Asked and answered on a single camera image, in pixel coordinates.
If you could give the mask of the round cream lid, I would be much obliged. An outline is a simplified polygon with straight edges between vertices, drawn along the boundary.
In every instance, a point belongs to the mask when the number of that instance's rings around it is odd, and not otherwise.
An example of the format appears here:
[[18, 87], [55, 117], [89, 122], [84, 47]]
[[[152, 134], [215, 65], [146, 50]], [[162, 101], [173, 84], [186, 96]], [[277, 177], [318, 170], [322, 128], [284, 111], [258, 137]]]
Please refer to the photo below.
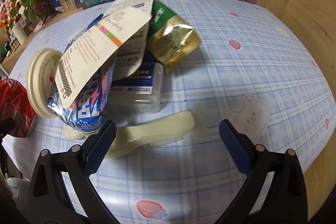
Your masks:
[[53, 49], [42, 49], [34, 55], [27, 72], [29, 102], [38, 116], [45, 119], [56, 117], [47, 106], [47, 102], [54, 85], [56, 65], [62, 55], [61, 52]]

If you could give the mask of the blue white snack bag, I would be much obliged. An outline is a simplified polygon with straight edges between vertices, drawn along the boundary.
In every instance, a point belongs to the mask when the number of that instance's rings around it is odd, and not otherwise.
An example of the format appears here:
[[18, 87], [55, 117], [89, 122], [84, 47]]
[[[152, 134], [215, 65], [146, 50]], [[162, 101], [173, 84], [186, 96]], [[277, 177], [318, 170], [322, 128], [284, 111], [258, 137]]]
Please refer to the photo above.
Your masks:
[[48, 109], [71, 128], [89, 133], [105, 122], [104, 108], [108, 104], [116, 57], [112, 55], [89, 79], [76, 100], [64, 108], [56, 84], [47, 100]]

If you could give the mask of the green gold foil pouch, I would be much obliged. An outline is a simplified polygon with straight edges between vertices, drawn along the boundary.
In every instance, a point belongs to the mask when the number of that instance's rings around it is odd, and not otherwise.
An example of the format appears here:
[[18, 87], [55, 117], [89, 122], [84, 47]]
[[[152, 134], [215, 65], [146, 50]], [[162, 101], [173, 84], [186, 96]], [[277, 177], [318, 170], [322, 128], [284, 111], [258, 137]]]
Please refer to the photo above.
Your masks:
[[201, 45], [201, 39], [187, 21], [159, 0], [154, 0], [151, 15], [146, 48], [170, 73]]

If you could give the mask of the clear plastic box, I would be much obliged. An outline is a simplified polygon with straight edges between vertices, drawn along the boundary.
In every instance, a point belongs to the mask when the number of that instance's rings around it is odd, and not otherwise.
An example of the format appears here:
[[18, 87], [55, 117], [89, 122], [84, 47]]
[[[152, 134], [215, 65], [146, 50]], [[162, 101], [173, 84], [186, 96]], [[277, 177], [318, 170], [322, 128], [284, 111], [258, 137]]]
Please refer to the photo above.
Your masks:
[[112, 82], [106, 108], [157, 113], [162, 85], [163, 66], [149, 51], [145, 51], [141, 65], [131, 76]]

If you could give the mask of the red snack packet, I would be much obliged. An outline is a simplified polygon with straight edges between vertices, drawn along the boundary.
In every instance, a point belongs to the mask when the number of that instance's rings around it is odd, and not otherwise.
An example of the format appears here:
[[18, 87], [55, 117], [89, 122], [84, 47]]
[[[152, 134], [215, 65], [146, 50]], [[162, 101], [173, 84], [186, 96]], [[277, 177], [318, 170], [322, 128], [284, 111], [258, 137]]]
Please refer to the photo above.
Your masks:
[[1, 80], [1, 138], [26, 138], [34, 128], [36, 112], [26, 88], [17, 80]]

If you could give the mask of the white happy infinity card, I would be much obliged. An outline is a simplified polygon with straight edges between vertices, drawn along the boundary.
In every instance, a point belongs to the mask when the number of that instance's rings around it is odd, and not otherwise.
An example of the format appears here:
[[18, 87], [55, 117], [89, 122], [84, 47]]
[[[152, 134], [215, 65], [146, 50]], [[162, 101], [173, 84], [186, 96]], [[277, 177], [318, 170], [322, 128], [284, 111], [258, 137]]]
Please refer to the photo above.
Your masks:
[[69, 108], [96, 71], [123, 45], [127, 10], [100, 20], [65, 51], [55, 72], [64, 108]]

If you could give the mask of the blue plaid tablecloth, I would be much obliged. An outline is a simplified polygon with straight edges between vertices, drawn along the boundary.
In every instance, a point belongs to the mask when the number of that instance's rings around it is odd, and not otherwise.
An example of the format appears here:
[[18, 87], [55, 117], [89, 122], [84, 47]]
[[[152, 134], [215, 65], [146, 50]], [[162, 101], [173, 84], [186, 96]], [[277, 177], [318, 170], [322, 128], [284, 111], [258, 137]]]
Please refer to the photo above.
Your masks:
[[105, 159], [91, 181], [121, 223], [214, 223], [244, 182], [219, 136], [224, 119], [251, 124], [255, 143], [296, 151], [307, 170], [335, 129], [335, 100], [320, 67], [267, 9], [234, 0], [159, 0], [201, 45], [165, 75], [158, 113], [113, 112], [118, 126], [184, 110], [198, 135]]

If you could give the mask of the pale green plastic strip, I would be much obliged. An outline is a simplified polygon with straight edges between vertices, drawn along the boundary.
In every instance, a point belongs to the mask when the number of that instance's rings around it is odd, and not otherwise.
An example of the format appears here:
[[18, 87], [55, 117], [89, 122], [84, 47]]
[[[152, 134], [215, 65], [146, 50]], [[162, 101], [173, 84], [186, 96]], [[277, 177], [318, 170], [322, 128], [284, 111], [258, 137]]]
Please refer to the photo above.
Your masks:
[[160, 146], [182, 139], [195, 129], [190, 111], [181, 111], [137, 126], [117, 128], [106, 158], [118, 158], [145, 146]]

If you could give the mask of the small round white pack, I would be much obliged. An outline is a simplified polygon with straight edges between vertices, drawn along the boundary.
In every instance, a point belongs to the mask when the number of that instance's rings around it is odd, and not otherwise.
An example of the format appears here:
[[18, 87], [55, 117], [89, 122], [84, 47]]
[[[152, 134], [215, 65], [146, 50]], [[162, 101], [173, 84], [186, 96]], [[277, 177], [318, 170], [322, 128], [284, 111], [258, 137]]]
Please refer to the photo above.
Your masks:
[[80, 140], [85, 136], [85, 134], [82, 131], [71, 128], [66, 124], [64, 125], [63, 128], [63, 135], [68, 140]]

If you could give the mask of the white Japanese hook card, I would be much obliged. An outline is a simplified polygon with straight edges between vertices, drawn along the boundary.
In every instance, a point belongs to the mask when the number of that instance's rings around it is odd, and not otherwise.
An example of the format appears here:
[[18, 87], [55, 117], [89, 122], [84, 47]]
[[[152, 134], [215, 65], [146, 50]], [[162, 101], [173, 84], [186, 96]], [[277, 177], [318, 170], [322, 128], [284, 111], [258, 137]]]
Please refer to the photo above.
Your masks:
[[113, 79], [120, 80], [131, 76], [140, 67], [145, 47], [149, 20], [154, 0], [115, 0], [105, 11], [104, 16], [115, 15], [127, 10], [128, 21], [122, 37], [123, 45], [117, 50]]

